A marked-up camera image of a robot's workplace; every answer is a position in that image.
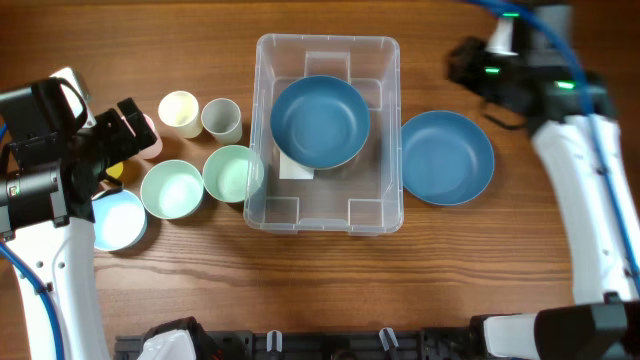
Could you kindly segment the grey plastic cup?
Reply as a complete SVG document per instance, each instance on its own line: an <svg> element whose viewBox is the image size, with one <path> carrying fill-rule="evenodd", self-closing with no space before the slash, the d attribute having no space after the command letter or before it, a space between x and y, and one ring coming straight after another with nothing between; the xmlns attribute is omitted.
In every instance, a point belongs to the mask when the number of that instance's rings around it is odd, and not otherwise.
<svg viewBox="0 0 640 360"><path fill-rule="evenodd" d="M228 98L217 98L207 103L201 113L201 122L220 144L236 144L242 138L241 110Z"/></svg>

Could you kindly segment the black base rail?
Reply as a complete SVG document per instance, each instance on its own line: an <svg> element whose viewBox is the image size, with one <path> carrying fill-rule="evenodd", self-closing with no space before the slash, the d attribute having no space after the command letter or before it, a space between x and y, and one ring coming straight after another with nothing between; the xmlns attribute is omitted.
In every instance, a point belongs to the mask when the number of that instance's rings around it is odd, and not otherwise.
<svg viewBox="0 0 640 360"><path fill-rule="evenodd" d="M398 332L387 342L381 331L284 333L250 331L209 334L225 359L469 359L469 334L463 328Z"/></svg>

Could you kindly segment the clear plastic storage bin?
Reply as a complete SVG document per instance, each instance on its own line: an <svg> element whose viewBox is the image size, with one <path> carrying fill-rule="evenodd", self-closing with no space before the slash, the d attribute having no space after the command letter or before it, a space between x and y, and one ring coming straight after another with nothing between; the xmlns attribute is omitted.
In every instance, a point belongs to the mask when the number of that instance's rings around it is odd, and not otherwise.
<svg viewBox="0 0 640 360"><path fill-rule="evenodd" d="M257 42L244 219L274 233L376 236L404 221L400 46L387 36Z"/></svg>

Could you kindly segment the light blue bowl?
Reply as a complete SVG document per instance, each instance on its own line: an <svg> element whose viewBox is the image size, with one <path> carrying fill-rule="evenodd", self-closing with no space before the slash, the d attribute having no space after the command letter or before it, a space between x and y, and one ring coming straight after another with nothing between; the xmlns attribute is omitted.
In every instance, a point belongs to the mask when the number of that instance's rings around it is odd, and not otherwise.
<svg viewBox="0 0 640 360"><path fill-rule="evenodd" d="M146 210L128 190L103 191L92 199L95 223L94 248L114 252L139 242L147 229Z"/></svg>

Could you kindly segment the dark blue plate in bin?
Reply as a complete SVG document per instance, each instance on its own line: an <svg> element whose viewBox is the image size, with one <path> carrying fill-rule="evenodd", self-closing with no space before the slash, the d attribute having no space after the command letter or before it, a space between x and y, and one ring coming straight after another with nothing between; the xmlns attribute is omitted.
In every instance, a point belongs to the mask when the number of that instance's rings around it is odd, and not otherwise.
<svg viewBox="0 0 640 360"><path fill-rule="evenodd" d="M270 131L278 149L296 163L331 169L364 148L371 116L355 87L333 76L315 75L281 92L271 110Z"/></svg>

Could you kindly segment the dark blue plate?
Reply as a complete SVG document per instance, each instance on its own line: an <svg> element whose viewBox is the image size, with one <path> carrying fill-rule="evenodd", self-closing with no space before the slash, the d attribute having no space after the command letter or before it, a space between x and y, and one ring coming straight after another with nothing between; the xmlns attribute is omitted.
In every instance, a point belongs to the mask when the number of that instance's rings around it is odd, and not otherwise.
<svg viewBox="0 0 640 360"><path fill-rule="evenodd" d="M467 117L436 110L401 128L404 188L423 202L455 206L489 186L495 153L485 132Z"/></svg>
<svg viewBox="0 0 640 360"><path fill-rule="evenodd" d="M270 131L278 149L296 163L331 169L364 148L371 116L355 87L333 76L315 75L281 92L271 110Z"/></svg>

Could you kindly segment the yellow plastic cup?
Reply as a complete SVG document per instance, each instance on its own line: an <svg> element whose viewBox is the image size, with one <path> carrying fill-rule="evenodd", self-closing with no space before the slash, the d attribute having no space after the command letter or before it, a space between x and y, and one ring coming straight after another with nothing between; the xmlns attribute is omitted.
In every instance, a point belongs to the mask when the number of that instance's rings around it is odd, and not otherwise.
<svg viewBox="0 0 640 360"><path fill-rule="evenodd" d="M106 174L115 179L119 179L124 171L124 164L122 162L116 163L115 165L106 169Z"/></svg>

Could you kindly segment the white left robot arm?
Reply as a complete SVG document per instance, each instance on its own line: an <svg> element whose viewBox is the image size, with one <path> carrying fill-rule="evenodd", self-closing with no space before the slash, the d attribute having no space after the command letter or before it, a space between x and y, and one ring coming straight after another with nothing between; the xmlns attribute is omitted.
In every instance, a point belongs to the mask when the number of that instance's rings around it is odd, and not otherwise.
<svg viewBox="0 0 640 360"><path fill-rule="evenodd" d="M49 77L1 95L1 254L14 267L34 359L106 359L94 275L92 197L109 167L157 137L135 102L86 123Z"/></svg>

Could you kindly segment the mint green bowl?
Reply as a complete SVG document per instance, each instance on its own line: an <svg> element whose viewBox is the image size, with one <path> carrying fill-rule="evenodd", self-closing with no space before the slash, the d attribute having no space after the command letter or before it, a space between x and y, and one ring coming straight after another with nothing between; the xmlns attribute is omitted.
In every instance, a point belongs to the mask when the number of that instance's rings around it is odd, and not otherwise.
<svg viewBox="0 0 640 360"><path fill-rule="evenodd" d="M152 167L140 186L140 198L153 216L175 220L195 212L203 199L199 170L183 160L167 160Z"/></svg>
<svg viewBox="0 0 640 360"><path fill-rule="evenodd" d="M260 157L245 146L222 146L205 162L202 178L205 190L214 199L240 203L261 188L264 165Z"/></svg>

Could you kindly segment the white paper label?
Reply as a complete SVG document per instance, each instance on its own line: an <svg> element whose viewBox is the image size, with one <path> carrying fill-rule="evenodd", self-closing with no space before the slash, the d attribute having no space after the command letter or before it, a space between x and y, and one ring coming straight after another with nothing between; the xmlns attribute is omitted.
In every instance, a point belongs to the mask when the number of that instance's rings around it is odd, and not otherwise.
<svg viewBox="0 0 640 360"><path fill-rule="evenodd" d="M314 178L312 168L296 163L284 153L280 153L279 160L279 178L281 180L312 180Z"/></svg>

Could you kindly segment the cream plastic cup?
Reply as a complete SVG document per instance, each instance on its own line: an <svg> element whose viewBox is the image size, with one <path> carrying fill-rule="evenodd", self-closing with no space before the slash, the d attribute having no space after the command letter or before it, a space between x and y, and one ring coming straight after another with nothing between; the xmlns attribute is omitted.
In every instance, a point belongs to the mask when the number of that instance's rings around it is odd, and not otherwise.
<svg viewBox="0 0 640 360"><path fill-rule="evenodd" d="M196 97L182 90L167 94L158 106L160 120L186 139L195 138L202 132L203 125L199 120L199 113L200 107Z"/></svg>

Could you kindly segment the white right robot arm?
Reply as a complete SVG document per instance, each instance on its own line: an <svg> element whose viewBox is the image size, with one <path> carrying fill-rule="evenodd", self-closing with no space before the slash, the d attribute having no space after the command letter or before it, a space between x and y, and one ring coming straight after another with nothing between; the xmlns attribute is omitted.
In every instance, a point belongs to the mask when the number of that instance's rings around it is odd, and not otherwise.
<svg viewBox="0 0 640 360"><path fill-rule="evenodd" d="M580 63L562 1L471 0L497 18L488 40L448 57L451 81L521 115L565 227L574 302L471 321L483 357L635 359L639 355L639 219L604 81Z"/></svg>

